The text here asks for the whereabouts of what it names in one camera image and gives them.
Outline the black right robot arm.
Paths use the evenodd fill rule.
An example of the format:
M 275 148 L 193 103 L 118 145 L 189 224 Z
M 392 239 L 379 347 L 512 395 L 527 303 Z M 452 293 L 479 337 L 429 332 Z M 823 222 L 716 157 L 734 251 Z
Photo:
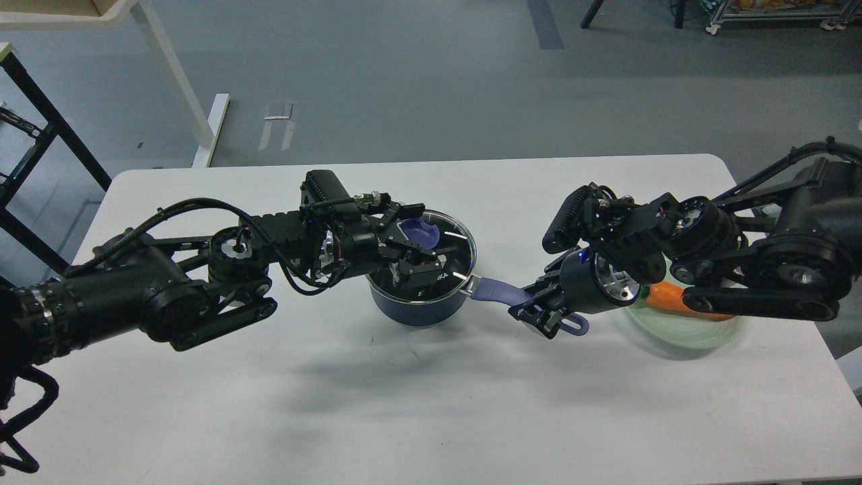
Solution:
M 632 306 L 672 276 L 696 315 L 830 321 L 860 277 L 860 162 L 830 136 L 717 197 L 637 203 L 582 185 L 543 236 L 555 259 L 508 312 L 552 339 L 570 316 Z

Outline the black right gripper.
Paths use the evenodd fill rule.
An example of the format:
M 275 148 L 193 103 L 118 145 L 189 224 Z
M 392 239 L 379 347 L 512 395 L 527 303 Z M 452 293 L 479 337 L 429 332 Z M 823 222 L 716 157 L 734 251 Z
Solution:
M 631 306 L 641 285 L 591 248 L 576 247 L 554 259 L 523 291 L 527 299 L 510 306 L 508 315 L 537 335 L 554 339 L 560 332 L 580 337 L 581 316 L 576 313 L 594 315 Z

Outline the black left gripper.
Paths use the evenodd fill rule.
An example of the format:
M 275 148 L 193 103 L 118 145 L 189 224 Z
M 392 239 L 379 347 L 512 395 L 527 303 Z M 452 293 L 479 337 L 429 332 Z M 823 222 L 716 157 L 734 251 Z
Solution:
M 321 221 L 332 240 L 321 265 L 327 276 L 339 280 L 372 273 L 390 263 L 391 294 L 396 297 L 440 297 L 441 277 L 449 257 L 461 254 L 461 234 L 444 214 L 423 214 L 424 203 L 399 203 L 388 193 L 336 197 L 321 203 Z M 394 245 L 409 240 L 433 260 L 419 263 L 397 260 Z

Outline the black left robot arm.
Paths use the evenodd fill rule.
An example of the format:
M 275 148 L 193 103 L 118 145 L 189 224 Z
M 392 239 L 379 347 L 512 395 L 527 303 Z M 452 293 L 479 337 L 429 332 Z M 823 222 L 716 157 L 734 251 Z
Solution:
M 388 193 L 351 196 L 330 170 L 311 170 L 296 211 L 252 216 L 211 197 L 158 209 L 94 249 L 58 279 L 2 289 L 2 408 L 19 379 L 39 386 L 33 406 L 2 420 L 2 469 L 33 474 L 39 463 L 16 434 L 58 398 L 41 364 L 139 329 L 185 351 L 268 319 L 276 264 L 299 294 L 382 273 L 396 290 L 425 296 L 463 255 L 422 203 Z

